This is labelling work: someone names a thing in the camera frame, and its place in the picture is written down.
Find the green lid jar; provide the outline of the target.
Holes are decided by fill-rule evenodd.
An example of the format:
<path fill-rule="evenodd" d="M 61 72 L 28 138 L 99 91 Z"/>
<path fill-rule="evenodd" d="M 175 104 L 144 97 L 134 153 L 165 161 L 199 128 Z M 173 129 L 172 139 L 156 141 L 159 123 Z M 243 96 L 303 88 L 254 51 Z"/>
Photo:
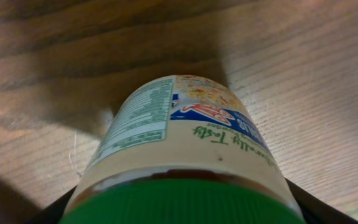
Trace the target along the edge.
<path fill-rule="evenodd" d="M 134 91 L 62 223 L 303 223 L 278 164 L 223 85 L 171 75 Z"/>

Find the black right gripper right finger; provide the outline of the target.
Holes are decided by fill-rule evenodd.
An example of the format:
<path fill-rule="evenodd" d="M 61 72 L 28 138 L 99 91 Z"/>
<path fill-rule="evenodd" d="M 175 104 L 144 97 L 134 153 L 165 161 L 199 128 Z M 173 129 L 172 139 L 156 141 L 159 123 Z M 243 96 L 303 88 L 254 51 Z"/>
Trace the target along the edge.
<path fill-rule="evenodd" d="M 307 224 L 358 224 L 358 221 L 320 201 L 286 179 Z"/>

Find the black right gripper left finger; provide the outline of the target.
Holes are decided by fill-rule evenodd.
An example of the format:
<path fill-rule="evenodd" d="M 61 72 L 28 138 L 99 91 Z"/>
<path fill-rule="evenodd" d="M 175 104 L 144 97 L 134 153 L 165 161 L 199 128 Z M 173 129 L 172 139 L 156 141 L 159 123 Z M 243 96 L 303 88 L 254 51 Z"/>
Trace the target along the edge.
<path fill-rule="evenodd" d="M 26 221 L 26 224 L 58 224 L 64 214 L 64 210 L 73 195 L 76 187 L 70 189 L 48 207 L 41 210 L 37 215 Z"/>

